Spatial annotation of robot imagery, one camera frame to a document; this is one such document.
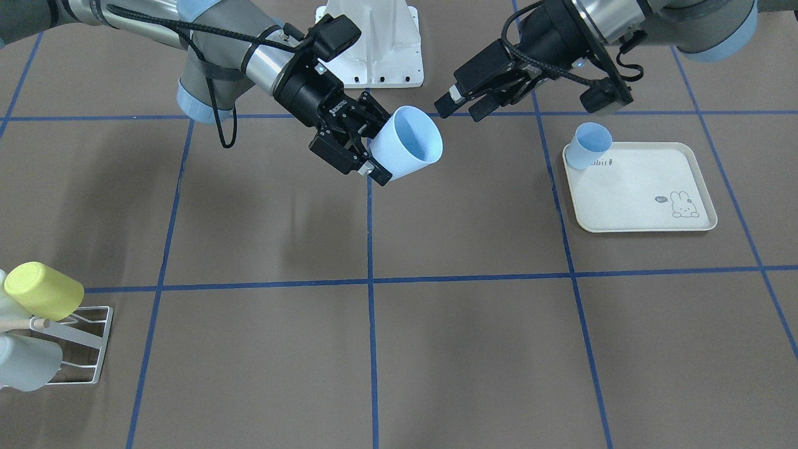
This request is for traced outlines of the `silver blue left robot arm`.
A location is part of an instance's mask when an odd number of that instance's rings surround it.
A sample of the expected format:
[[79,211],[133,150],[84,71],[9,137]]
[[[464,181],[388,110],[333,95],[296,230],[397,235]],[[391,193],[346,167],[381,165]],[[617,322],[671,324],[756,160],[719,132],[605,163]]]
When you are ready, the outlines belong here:
[[548,80],[585,87],[587,113],[613,113],[633,100],[644,68],[621,56],[641,44],[675,46],[688,59],[716,62],[756,31],[756,1],[539,1],[520,8],[494,42],[455,70],[435,102],[447,118],[463,105],[475,122],[516,104]]

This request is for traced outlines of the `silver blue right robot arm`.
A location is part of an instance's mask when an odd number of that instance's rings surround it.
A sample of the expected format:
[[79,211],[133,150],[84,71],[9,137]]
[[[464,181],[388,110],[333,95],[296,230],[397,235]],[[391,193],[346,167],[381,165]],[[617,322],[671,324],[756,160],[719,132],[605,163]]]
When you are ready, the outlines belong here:
[[304,126],[310,150],[341,173],[362,171],[378,184],[398,177],[364,144],[390,114],[369,94],[356,99],[328,68],[361,31],[345,15],[324,15],[308,31],[280,22],[251,1],[3,1],[2,44],[65,24],[121,29],[182,49],[187,62],[176,100],[196,122],[216,126],[223,148],[236,144],[237,99],[256,86]]

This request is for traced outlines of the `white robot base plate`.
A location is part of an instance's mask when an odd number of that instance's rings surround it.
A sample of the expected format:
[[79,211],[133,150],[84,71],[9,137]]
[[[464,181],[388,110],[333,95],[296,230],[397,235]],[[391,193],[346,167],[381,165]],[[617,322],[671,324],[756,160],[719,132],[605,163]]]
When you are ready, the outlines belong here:
[[345,88],[404,89],[425,80],[421,28],[417,8],[405,1],[328,1],[315,11],[323,16],[345,15],[361,31],[359,40],[325,63]]

